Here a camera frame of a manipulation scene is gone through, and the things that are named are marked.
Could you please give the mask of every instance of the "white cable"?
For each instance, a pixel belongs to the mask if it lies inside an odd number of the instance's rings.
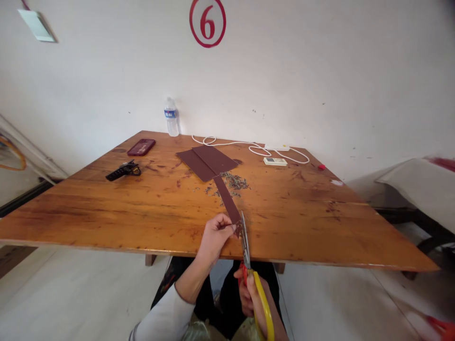
[[[194,135],[191,135],[191,137],[193,138],[194,141],[196,141],[197,143],[199,144],[203,144],[203,145],[207,145],[207,146],[212,146],[212,147],[215,147],[215,146],[218,146],[218,145],[229,145],[229,144],[253,144],[254,146],[249,146],[248,149],[250,152],[254,153],[254,154],[257,154],[257,155],[261,155],[261,156],[265,156],[265,157],[271,157],[272,156],[272,153],[269,152],[267,149],[265,149],[264,147],[261,147],[260,145],[258,145],[257,143],[254,143],[254,142],[243,142],[243,141],[237,141],[237,142],[229,142],[227,144],[213,144],[217,138],[214,137],[214,136],[207,136],[207,137],[204,137],[204,139],[202,140],[202,142],[196,140],[194,138]],[[213,139],[213,141],[210,141],[210,142],[205,142],[205,140],[207,140],[208,138],[211,138]],[[255,152],[252,148],[255,148],[255,149],[261,149],[263,150],[264,152],[266,152],[268,155],[265,155],[265,154],[261,154],[261,153],[258,153],[258,152]],[[276,152],[278,155],[280,155],[281,157],[283,158],[286,158],[286,159],[289,159],[291,161],[294,161],[294,162],[297,162],[297,163],[301,163],[301,164],[306,164],[309,162],[309,158],[308,156],[306,156],[304,153],[301,153],[299,152],[298,150],[295,150],[294,148],[289,148],[289,149],[292,149],[293,151],[299,153],[300,155],[303,155],[305,156],[305,158],[307,159],[306,162],[302,162],[302,161],[297,161],[297,160],[294,160],[294,159],[291,159],[289,156],[284,156],[283,154],[280,154],[279,151],[275,150],[275,149],[271,149],[273,150],[274,152]]]

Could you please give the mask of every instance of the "wall sign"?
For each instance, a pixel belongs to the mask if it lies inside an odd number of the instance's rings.
[[[220,0],[193,0],[190,27],[199,45],[210,48],[218,45],[226,31],[226,13]]]

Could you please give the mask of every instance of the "red circle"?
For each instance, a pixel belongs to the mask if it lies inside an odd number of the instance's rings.
[[[199,45],[203,46],[203,47],[206,47],[206,48],[211,48],[211,47],[214,47],[216,45],[218,45],[221,41],[221,39],[223,39],[223,36],[224,36],[224,32],[226,31],[226,13],[224,11],[224,7],[223,5],[221,4],[221,1],[220,0],[215,0],[216,3],[218,4],[219,6],[219,9],[221,10],[221,14],[223,16],[223,29],[221,31],[221,35],[219,36],[218,40],[216,42],[214,42],[213,44],[206,44],[206,43],[203,43],[199,38],[198,36],[196,35],[196,32],[194,31],[194,27],[193,27],[193,11],[194,11],[194,7],[196,6],[196,3],[198,2],[199,0],[193,0],[193,3],[191,4],[191,8],[190,8],[190,27],[191,27],[191,32],[193,33],[193,36],[194,36],[194,39],[196,39],[196,41],[199,43]]]

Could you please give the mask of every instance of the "yellow scissors handle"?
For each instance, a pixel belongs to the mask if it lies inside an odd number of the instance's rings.
[[[269,303],[267,302],[267,298],[265,297],[264,288],[262,287],[261,280],[259,279],[259,275],[256,271],[253,271],[253,276],[255,277],[255,283],[257,292],[259,293],[259,298],[261,299],[262,308],[264,309],[265,314],[265,323],[267,324],[267,341],[275,341],[275,331],[273,330],[273,320],[272,314],[270,313]],[[265,341],[265,337],[261,332],[261,328],[259,327],[259,322],[257,321],[257,316],[255,312],[255,322],[256,322],[256,329],[259,333],[259,337],[262,341]]]

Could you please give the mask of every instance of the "bottle label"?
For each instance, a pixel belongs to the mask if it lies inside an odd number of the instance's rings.
[[[164,115],[166,118],[175,118],[175,110],[165,110]]]

